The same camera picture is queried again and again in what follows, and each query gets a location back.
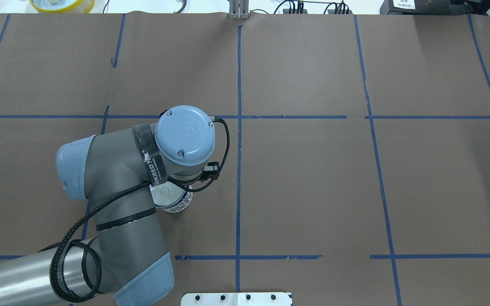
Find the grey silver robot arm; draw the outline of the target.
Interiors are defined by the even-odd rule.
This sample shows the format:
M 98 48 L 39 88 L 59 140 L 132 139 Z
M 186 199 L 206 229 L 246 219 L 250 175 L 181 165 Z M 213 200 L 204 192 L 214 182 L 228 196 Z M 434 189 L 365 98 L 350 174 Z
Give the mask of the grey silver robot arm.
M 151 306 L 174 286 L 151 188 L 165 183 L 200 192 L 224 163 L 209 162 L 226 122 L 176 106 L 158 122 L 63 145 L 56 165 L 63 190 L 90 212 L 59 243 L 0 263 L 0 306 L 83 303 L 113 294 L 119 306 Z M 191 184 L 205 182 L 192 189 Z

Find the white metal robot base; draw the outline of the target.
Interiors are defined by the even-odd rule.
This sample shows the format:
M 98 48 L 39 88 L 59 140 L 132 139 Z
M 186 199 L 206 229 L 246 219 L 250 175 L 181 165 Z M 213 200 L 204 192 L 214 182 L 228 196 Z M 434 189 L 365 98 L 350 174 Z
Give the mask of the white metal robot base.
M 204 292 L 183 295 L 181 306 L 292 306 L 287 292 Z

